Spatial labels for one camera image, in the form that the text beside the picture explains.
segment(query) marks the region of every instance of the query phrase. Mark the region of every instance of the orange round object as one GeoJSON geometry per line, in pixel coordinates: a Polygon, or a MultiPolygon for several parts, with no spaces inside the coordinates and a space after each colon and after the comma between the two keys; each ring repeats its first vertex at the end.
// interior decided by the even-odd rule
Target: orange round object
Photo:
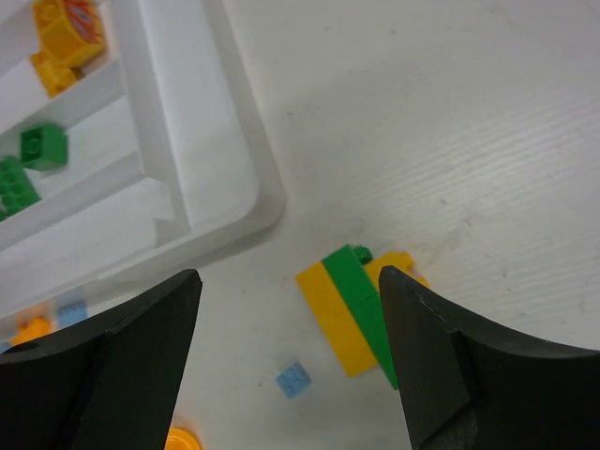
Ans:
{"type": "Polygon", "coordinates": [[[203,450],[198,440],[182,428],[169,429],[165,450],[203,450]]]}

